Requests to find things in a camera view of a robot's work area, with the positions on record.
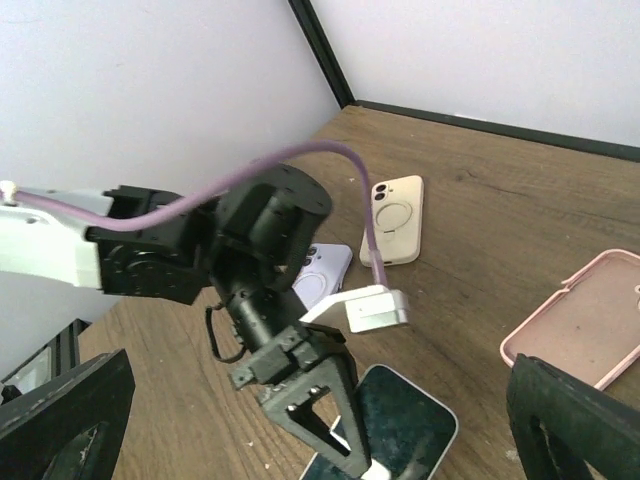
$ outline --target wooden table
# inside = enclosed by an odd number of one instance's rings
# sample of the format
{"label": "wooden table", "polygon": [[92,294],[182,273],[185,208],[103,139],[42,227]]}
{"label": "wooden table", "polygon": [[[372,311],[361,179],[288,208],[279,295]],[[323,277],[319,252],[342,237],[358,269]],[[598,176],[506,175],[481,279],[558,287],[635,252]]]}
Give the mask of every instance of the wooden table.
{"label": "wooden table", "polygon": [[[362,154],[374,182],[428,179],[422,254],[388,269],[410,297],[411,326],[347,335],[362,372],[385,363],[449,405],[460,434],[437,479],[524,478],[515,454],[502,339],[559,282],[608,248],[640,246],[640,165],[349,107],[316,138]],[[317,241],[357,252],[363,221],[353,167],[335,155],[295,162],[334,213]],[[345,288],[370,283],[351,266]],[[137,388],[116,479],[297,479],[311,456],[269,424],[253,391],[236,393],[211,357],[205,291],[192,307],[125,299],[80,337],[84,360],[124,347]],[[222,349],[237,348],[218,328]],[[609,392],[640,407],[640,364]]]}

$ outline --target white panel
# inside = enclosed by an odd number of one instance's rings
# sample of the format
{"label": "white panel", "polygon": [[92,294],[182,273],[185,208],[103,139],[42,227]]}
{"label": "white panel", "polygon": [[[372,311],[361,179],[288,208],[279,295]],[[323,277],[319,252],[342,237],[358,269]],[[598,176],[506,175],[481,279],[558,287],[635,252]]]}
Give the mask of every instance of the white panel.
{"label": "white panel", "polygon": [[360,100],[640,146],[640,4],[316,0]]}
{"label": "white panel", "polygon": [[[0,45],[0,179],[22,185],[188,193],[338,111],[280,0],[9,0]],[[114,302],[12,274],[0,292],[0,378]]]}

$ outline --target phone case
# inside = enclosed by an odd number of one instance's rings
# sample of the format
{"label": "phone case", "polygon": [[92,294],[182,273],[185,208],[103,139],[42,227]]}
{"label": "phone case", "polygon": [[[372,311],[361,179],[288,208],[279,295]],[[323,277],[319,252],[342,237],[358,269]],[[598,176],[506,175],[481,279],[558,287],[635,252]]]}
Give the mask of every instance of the phone case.
{"label": "phone case", "polygon": [[604,390],[640,356],[640,256],[598,255],[554,293],[500,346],[513,366],[535,356]]}
{"label": "phone case", "polygon": [[[431,479],[458,435],[459,422],[455,413],[386,365],[369,367],[355,394],[363,414],[372,460],[371,468],[360,478]],[[340,417],[333,423],[331,435],[348,448],[342,437]],[[346,480],[350,477],[316,453],[300,480],[327,478]]]}
{"label": "phone case", "polygon": [[[413,262],[420,255],[424,181],[418,175],[380,182],[371,189],[375,236],[385,265]],[[366,234],[360,262],[371,266]]]}
{"label": "phone case", "polygon": [[307,252],[306,265],[300,270],[293,289],[311,309],[327,295],[342,288],[342,280],[351,263],[353,254],[347,245],[314,243]]}

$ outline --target black phone screen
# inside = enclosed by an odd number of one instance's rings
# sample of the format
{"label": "black phone screen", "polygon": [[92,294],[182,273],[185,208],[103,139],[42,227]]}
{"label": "black phone screen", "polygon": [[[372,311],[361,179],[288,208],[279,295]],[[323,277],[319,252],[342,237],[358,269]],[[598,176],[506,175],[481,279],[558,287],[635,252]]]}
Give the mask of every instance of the black phone screen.
{"label": "black phone screen", "polygon": [[[453,413],[406,379],[383,365],[371,367],[356,389],[371,458],[391,472],[392,479],[429,478],[457,432]],[[338,423],[335,433],[342,438]],[[351,480],[316,455],[302,480]]]}

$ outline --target cable connector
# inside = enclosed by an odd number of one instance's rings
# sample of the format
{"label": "cable connector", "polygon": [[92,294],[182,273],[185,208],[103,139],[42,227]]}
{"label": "cable connector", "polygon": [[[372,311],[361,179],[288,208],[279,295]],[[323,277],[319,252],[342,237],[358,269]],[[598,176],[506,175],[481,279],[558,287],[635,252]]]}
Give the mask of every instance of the cable connector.
{"label": "cable connector", "polygon": [[0,180],[0,193],[2,193],[2,203],[4,205],[17,205],[15,196],[18,193],[18,186],[11,180]]}
{"label": "cable connector", "polygon": [[400,290],[370,285],[323,298],[300,321],[338,328],[346,317],[352,333],[363,333],[407,324],[408,311],[409,302]]}

